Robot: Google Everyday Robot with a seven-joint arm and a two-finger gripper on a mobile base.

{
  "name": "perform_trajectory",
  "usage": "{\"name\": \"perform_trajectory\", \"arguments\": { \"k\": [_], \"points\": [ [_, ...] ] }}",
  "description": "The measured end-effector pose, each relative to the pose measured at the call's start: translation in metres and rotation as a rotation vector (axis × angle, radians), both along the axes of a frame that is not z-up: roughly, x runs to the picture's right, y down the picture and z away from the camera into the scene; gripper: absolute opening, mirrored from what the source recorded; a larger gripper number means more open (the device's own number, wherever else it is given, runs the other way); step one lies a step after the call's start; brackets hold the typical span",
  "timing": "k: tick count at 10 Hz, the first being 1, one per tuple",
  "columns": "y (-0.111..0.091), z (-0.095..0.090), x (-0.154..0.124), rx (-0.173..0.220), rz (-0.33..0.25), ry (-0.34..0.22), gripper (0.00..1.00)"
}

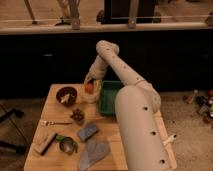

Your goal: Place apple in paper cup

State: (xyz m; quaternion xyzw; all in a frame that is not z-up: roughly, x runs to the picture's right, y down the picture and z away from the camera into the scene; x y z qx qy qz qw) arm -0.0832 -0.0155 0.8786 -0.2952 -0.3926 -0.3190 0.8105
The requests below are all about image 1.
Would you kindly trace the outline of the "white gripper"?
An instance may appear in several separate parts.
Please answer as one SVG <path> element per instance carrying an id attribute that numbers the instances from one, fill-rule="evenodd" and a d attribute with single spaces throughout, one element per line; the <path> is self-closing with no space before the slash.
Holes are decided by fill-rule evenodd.
<path id="1" fill-rule="evenodd" d="M 85 92 L 85 84 L 92 83 L 94 86 L 94 92 L 92 94 Z M 83 96 L 84 100 L 88 103 L 95 103 L 99 99 L 100 90 L 101 90 L 101 81 L 94 79 L 90 74 L 87 74 L 84 83 L 83 83 L 84 91 Z"/>

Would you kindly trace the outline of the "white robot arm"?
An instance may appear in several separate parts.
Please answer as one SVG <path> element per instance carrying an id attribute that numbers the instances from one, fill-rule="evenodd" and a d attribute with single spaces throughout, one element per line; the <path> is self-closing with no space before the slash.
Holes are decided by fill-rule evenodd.
<path id="1" fill-rule="evenodd" d="M 84 83 L 102 80 L 110 66 L 123 84 L 115 97 L 115 113 L 128 171 L 171 171 L 171 162 L 154 115 L 161 98 L 145 78 L 119 56 L 117 44 L 101 40 Z"/>

